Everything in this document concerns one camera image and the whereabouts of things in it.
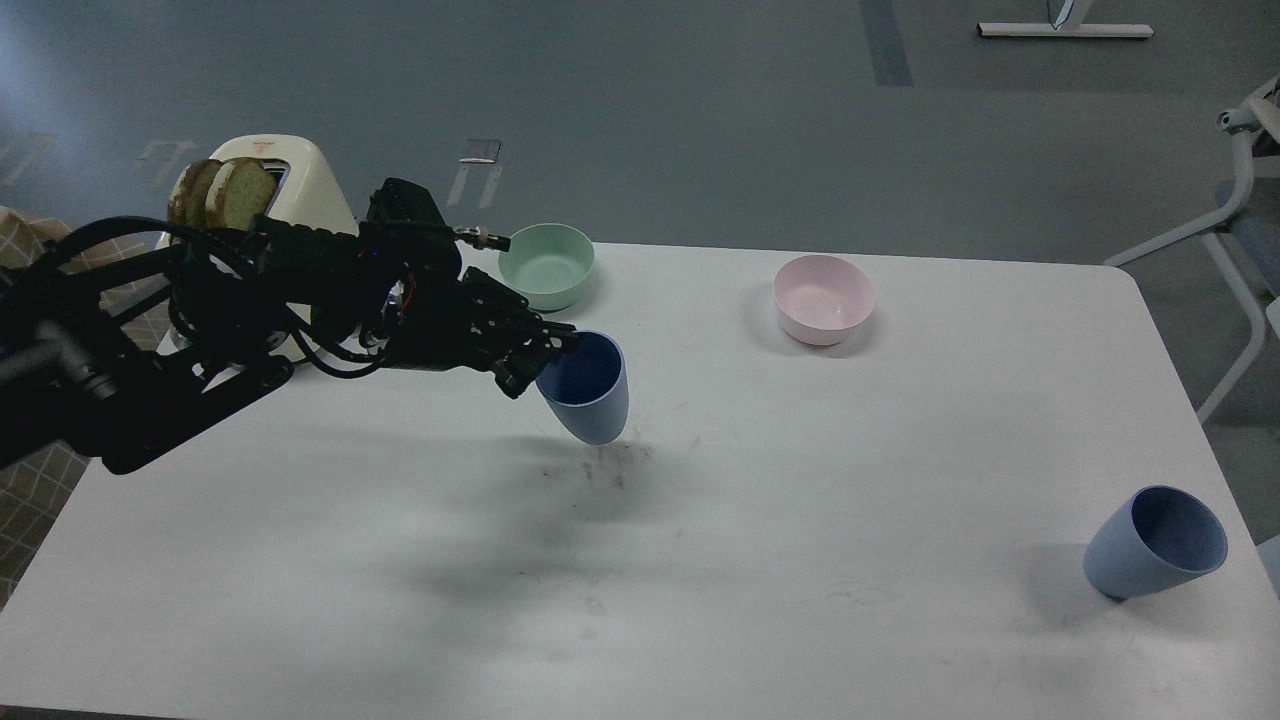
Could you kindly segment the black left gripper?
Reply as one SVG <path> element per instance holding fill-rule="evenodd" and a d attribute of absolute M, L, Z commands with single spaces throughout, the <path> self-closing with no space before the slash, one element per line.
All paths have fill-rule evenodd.
<path fill-rule="evenodd" d="M 531 319 L 520 293 L 465 268 L 461 243 L 507 252 L 511 238 L 447 223 L 422 186 L 385 179 L 371 195 L 360 231 L 403 291 L 383 313 L 384 368 L 492 372 L 502 393 L 518 398 L 561 352 L 581 345 L 573 325 Z"/>

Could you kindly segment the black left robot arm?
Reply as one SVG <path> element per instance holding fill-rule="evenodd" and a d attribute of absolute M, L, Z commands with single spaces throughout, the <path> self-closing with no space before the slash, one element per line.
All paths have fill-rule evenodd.
<path fill-rule="evenodd" d="M 282 388 L 301 365 L 488 373 L 509 398 L 579 350 L 466 266 L 428 190 L 385 179 L 351 233 L 265 215 L 243 229 L 109 217 L 3 268 L 3 464 L 54 443 L 128 474 Z"/>

